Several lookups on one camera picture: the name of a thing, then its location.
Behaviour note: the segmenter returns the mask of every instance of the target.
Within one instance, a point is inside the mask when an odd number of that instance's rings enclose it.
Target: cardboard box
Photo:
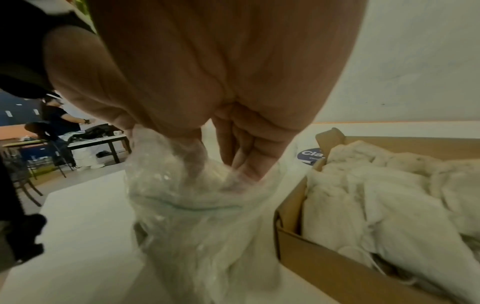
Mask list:
[[[358,137],[345,136],[338,129],[317,134],[326,158],[339,144],[357,140],[392,152],[412,152],[439,159],[480,158],[479,139]],[[321,171],[326,159],[314,170]],[[280,262],[342,304],[440,304],[452,303],[414,287],[405,286],[360,263],[302,238],[301,216],[307,179],[304,178],[278,207],[274,217],[275,247]]]

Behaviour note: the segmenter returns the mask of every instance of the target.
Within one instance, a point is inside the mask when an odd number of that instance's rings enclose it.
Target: chair leg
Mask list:
[[[64,158],[64,155],[62,154],[62,152],[60,151],[60,149],[57,147],[57,145],[53,142],[53,141],[50,141],[51,144],[55,147],[56,151],[58,152],[58,154],[60,155],[61,159],[63,160],[63,162],[70,168],[71,171],[73,171],[74,169],[72,168],[72,166],[70,166],[70,163],[67,162],[67,160]],[[62,171],[62,169],[60,169],[60,166],[57,166],[57,168],[60,170],[60,172],[63,174],[63,176],[66,178],[64,172]]]
[[[37,205],[38,207],[41,207],[42,205],[40,205],[39,202],[37,202],[37,200],[34,199],[34,197],[27,191],[27,189],[25,188],[25,184],[20,182],[20,188],[21,190],[25,193],[25,195],[35,204]]]
[[[32,182],[29,179],[26,180],[26,182],[30,185],[30,188],[32,188],[36,193],[38,193],[38,195],[43,196],[43,194],[37,188],[35,188],[35,186],[32,184]]]

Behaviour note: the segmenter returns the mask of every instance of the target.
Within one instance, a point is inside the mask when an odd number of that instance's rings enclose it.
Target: person's arm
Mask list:
[[[76,123],[76,124],[91,124],[91,123],[94,122],[93,119],[77,118],[77,117],[73,117],[70,114],[63,114],[61,116],[61,118],[65,119],[66,121],[70,121],[70,122],[73,122],[73,123]]]

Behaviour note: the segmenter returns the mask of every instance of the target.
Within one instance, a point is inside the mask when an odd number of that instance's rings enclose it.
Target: orange wall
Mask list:
[[[13,125],[0,127],[0,140],[20,138],[23,136],[34,136],[35,134],[25,130],[24,125]]]

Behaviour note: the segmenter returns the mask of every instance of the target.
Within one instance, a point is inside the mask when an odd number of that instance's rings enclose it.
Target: table leg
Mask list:
[[[111,154],[113,155],[113,159],[115,160],[116,164],[120,164],[119,156],[117,155],[117,152],[115,151],[114,144],[109,141],[108,146],[110,147]]]
[[[125,148],[125,150],[131,154],[132,153],[132,149],[130,148],[130,140],[128,138],[125,138],[125,139],[122,139],[121,141],[123,143],[123,147]]]

